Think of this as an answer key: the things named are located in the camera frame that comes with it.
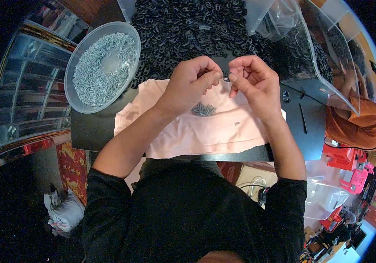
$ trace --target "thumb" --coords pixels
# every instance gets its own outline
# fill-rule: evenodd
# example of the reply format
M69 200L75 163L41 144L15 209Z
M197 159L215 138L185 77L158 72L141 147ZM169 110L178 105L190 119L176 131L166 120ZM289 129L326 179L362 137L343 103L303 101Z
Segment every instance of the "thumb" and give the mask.
M253 87L246 78L234 73L229 74L229 80L243 94L247 93L248 90Z
M218 82L219 79L223 77L222 73L219 71L210 71L203 74L199 79L194 81L192 84L199 90L205 91L214 82Z

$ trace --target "white cable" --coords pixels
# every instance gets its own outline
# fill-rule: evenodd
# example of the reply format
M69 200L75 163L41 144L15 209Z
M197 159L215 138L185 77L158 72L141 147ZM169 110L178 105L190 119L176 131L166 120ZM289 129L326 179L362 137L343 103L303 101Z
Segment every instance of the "white cable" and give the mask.
M258 181L258 180L263 180L264 183L265 183L265 188L267 188L267 182L263 178L256 179L252 184L255 184L255 182Z

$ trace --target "pink t-shirt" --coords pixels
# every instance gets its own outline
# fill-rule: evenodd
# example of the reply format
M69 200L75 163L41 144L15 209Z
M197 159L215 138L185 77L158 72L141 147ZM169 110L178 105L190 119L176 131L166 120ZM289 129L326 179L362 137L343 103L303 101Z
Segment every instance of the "pink t-shirt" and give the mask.
M153 107L164 93L169 80L147 80L139 93L115 117L114 134L128 127L141 114ZM207 91L201 103L212 105L216 112L208 117L180 115L172 121L146 151L147 158L164 159L178 155L214 155L239 153L268 142L261 121L251 113L244 95L229 98L232 83L220 80ZM286 118L285 111L280 114Z

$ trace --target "pink plastic stool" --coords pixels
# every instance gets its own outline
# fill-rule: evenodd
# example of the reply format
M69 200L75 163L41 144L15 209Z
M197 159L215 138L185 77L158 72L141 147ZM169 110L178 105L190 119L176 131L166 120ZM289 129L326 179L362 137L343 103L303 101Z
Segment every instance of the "pink plastic stool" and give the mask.
M352 179L350 180L350 182L346 182L340 179L342 187L347 191L351 192L352 194L360 194L364 189L364 185L366 179L368 178L368 174L374 173L373 168L374 166L368 163L365 165L365 168L362 171L354 169Z

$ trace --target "person in orange shirt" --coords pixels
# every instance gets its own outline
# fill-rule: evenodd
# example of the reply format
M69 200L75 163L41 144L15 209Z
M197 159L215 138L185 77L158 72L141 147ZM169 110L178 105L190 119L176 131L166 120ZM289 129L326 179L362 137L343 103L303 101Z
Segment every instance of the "person in orange shirt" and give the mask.
M359 90L365 92L363 78L358 67ZM359 108L359 99L353 88L356 77L353 70L347 70L343 85L339 91L348 98L355 108ZM366 151L376 151L376 103L365 96L360 98L360 116L342 108L327 107L326 135L338 143Z

